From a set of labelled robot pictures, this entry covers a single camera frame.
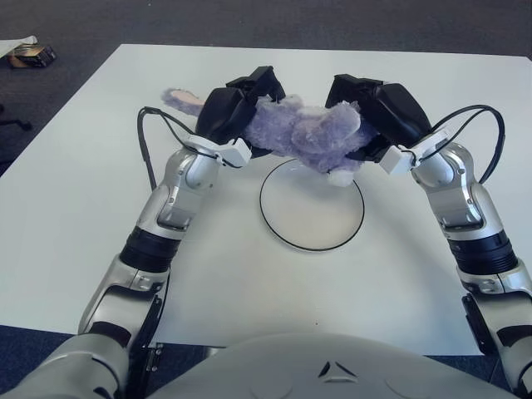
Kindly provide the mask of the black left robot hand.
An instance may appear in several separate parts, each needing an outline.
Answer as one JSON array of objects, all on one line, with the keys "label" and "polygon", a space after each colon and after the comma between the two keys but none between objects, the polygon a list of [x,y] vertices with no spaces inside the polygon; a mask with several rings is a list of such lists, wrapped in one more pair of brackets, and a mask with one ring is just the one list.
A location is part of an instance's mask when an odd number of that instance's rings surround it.
[{"label": "black left robot hand", "polygon": [[213,89],[200,111],[195,134],[218,145],[243,138],[263,97],[271,101],[285,97],[272,66],[259,66],[249,76]]}]

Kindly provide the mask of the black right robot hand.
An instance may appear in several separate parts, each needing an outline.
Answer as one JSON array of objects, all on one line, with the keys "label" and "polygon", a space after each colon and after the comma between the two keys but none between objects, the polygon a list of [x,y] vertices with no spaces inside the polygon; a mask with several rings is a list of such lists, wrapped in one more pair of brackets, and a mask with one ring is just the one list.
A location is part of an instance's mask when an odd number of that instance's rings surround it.
[{"label": "black right robot hand", "polygon": [[339,74],[333,79],[325,106],[331,108],[343,101],[355,103],[362,117],[361,126],[377,133],[361,149],[348,153],[350,160],[377,163],[390,146],[410,149],[431,133],[426,113],[399,83]]}]

